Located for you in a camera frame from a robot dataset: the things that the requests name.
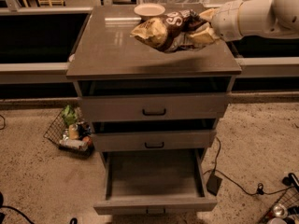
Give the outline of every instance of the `countertop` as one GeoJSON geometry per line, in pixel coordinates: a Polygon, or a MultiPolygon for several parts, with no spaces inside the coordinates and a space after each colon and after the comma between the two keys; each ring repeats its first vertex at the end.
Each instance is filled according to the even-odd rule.
{"type": "MultiPolygon", "coordinates": [[[[166,13],[201,5],[172,5],[166,13]]],[[[240,74],[241,68],[225,42],[197,51],[162,53],[130,32],[140,23],[134,6],[95,7],[71,62],[69,79],[127,79],[155,77],[199,77],[240,74]]]]}

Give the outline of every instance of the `white bowl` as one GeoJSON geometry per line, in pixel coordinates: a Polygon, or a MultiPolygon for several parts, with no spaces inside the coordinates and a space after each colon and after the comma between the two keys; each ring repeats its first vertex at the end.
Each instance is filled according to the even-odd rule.
{"type": "Polygon", "coordinates": [[[134,8],[134,13],[139,15],[143,21],[146,21],[152,17],[160,16],[164,14],[165,7],[160,4],[140,4],[134,8]]]}

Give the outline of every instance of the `gray cabinet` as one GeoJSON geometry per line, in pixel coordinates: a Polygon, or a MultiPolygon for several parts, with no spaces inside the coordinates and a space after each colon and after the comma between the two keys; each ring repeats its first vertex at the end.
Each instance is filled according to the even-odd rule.
{"type": "Polygon", "coordinates": [[[196,52],[151,49],[129,36],[137,22],[131,6],[95,8],[67,73],[107,169],[94,209],[210,211],[217,201],[206,194],[201,161],[240,67],[224,42],[196,52]],[[114,34],[121,41],[110,41],[114,34]]]}

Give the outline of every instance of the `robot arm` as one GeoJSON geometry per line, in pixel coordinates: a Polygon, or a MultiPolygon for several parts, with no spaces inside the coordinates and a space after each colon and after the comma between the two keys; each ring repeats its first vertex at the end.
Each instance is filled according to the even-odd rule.
{"type": "Polygon", "coordinates": [[[211,21],[225,41],[244,36],[299,38],[299,0],[236,0],[219,8],[211,21]]]}

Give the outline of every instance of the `cable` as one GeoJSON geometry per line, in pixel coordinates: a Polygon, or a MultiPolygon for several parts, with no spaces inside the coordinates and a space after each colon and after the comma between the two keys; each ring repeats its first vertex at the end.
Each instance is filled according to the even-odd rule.
{"type": "Polygon", "coordinates": [[[28,216],[26,216],[23,212],[19,211],[17,208],[14,208],[12,206],[9,206],[9,205],[3,205],[1,206],[1,208],[7,208],[7,209],[11,209],[11,210],[14,210],[15,212],[19,213],[21,216],[23,216],[30,224],[35,224],[33,221],[31,221],[29,219],[28,216]]]}
{"type": "Polygon", "coordinates": [[[241,185],[239,185],[237,182],[235,182],[232,178],[230,178],[229,176],[227,176],[226,174],[224,174],[222,171],[216,169],[217,168],[217,158],[218,158],[218,156],[219,156],[219,154],[221,152],[221,140],[218,137],[216,137],[216,139],[219,142],[219,148],[218,148],[218,151],[217,151],[217,154],[216,154],[216,157],[215,157],[215,165],[214,165],[214,168],[205,171],[204,175],[206,173],[210,173],[210,172],[212,172],[212,173],[218,172],[221,175],[223,175],[226,179],[228,179],[229,181],[231,181],[232,183],[234,183],[235,185],[237,185],[238,187],[240,187],[242,189],[242,191],[245,194],[249,195],[249,196],[255,196],[255,195],[273,195],[273,194],[277,194],[277,193],[282,192],[282,191],[286,191],[288,189],[295,188],[295,187],[288,187],[286,189],[281,189],[281,190],[277,190],[277,191],[274,191],[274,192],[267,193],[267,192],[263,191],[263,183],[259,183],[258,184],[258,188],[256,189],[255,193],[249,193],[249,192],[247,192],[241,185]]]}
{"type": "Polygon", "coordinates": [[[3,120],[3,125],[2,125],[2,127],[0,127],[0,131],[1,131],[1,130],[4,130],[6,128],[6,119],[2,115],[0,115],[0,117],[3,120]]]}
{"type": "Polygon", "coordinates": [[[218,137],[216,137],[216,139],[219,142],[219,148],[218,148],[218,152],[217,152],[216,157],[215,157],[215,166],[214,166],[214,169],[213,169],[213,173],[215,173],[215,171],[216,171],[216,168],[217,168],[217,158],[218,158],[218,156],[219,156],[219,154],[221,152],[221,140],[218,137]]]}

